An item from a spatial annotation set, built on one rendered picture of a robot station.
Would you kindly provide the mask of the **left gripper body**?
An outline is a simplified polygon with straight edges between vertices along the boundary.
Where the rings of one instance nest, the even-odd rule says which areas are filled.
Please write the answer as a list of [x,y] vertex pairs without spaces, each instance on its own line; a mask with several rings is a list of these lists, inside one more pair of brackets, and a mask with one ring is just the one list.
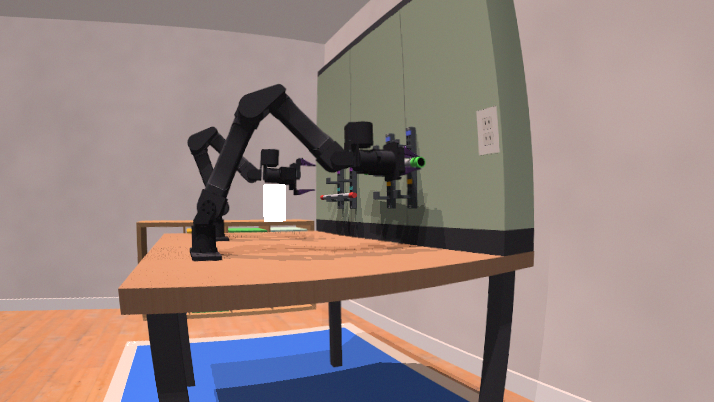
[[[297,163],[297,164],[296,164]],[[296,159],[296,163],[290,164],[290,167],[294,167],[297,170],[300,169],[301,166],[301,158]],[[279,174],[281,174],[281,170],[279,169]],[[279,177],[278,183],[280,183],[281,177]],[[289,190],[294,190],[293,195],[298,195],[298,190],[296,190],[296,180],[294,180],[294,185],[289,185]]]

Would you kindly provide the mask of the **white bar with red end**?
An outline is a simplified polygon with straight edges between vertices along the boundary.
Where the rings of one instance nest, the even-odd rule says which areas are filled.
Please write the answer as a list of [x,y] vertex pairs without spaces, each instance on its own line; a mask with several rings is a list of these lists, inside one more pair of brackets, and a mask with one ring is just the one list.
[[356,198],[357,194],[353,193],[343,193],[343,194],[332,194],[332,195],[322,195],[321,200],[326,200],[326,196],[331,196],[331,199],[338,199],[338,195],[343,195],[343,198]]

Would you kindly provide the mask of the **white bar with green ends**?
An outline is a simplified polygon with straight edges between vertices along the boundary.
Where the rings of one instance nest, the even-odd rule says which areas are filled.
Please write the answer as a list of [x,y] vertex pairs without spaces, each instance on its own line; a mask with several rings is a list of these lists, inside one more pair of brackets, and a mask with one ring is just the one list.
[[425,166],[425,159],[423,157],[415,157],[415,158],[405,159],[405,167],[422,168],[424,166]]

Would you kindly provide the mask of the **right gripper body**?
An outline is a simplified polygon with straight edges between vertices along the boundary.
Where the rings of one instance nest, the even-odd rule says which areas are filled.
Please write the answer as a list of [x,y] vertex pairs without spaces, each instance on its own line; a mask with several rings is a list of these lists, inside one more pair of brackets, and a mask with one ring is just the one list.
[[389,151],[376,152],[379,162],[373,172],[390,172],[385,176],[385,181],[400,180],[401,173],[405,173],[405,156],[404,147],[398,147],[399,142],[391,142],[383,145],[383,149]]

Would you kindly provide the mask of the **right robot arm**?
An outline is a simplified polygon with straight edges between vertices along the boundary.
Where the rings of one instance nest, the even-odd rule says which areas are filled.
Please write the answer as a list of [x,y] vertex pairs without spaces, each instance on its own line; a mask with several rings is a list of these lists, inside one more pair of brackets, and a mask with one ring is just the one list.
[[[197,214],[193,225],[191,225],[192,251],[190,248],[190,254],[192,261],[222,260],[222,255],[216,247],[213,220],[222,215],[228,200],[227,190],[230,190],[247,144],[254,130],[257,130],[259,123],[269,113],[307,147],[326,171],[335,173],[351,167],[356,171],[356,174],[390,174],[390,172],[373,172],[379,162],[374,150],[389,150],[360,150],[373,146],[373,124],[371,122],[347,123],[344,127],[343,149],[315,125],[285,92],[286,88],[283,85],[276,84],[246,94],[240,99],[229,134],[197,203]],[[262,117],[259,120],[260,115]],[[257,121],[259,122],[257,123]]]

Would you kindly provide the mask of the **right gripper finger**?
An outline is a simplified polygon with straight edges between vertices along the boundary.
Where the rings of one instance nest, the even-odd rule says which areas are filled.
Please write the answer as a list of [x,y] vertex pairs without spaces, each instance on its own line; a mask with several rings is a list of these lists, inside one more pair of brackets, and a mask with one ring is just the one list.
[[[407,147],[404,147],[404,152],[405,152],[405,153],[404,153],[405,158],[420,157],[420,156],[414,154],[412,151],[410,151]],[[412,155],[412,157],[411,157],[411,156],[407,156],[407,155]]]
[[401,173],[401,176],[402,176],[402,175],[407,175],[407,174],[413,172],[414,170],[419,170],[419,169],[421,169],[421,168],[418,168],[418,167],[405,167],[405,173]]

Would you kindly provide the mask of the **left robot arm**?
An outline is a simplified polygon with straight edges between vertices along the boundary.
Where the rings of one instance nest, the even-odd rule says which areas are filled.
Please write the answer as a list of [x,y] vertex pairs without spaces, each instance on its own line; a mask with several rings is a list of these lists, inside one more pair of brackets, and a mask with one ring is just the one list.
[[[210,142],[208,142],[207,139],[210,139]],[[205,186],[213,171],[213,166],[207,152],[208,149],[205,151],[205,146],[207,145],[206,148],[208,148],[209,145],[211,145],[220,154],[225,141],[226,140],[218,133],[218,130],[215,127],[210,127],[195,133],[188,139],[188,147],[190,148],[191,154],[194,156]],[[265,183],[278,183],[279,177],[281,177],[279,185],[294,185],[294,180],[300,180],[301,172],[294,167],[280,167],[279,169],[281,170],[281,174],[279,174],[279,169],[277,168],[279,164],[279,150],[262,149],[261,158],[259,170],[242,156],[237,171],[241,173],[240,175],[242,177],[246,177],[249,183],[250,181],[254,182],[257,179],[258,181],[259,179],[262,179],[262,165],[263,180],[265,179]],[[215,219],[213,221],[213,225],[215,225],[216,230],[216,241],[229,241],[229,238],[224,234],[224,219],[222,219],[222,216],[229,212],[227,211],[227,204],[224,208],[223,214],[219,217],[220,219]]]

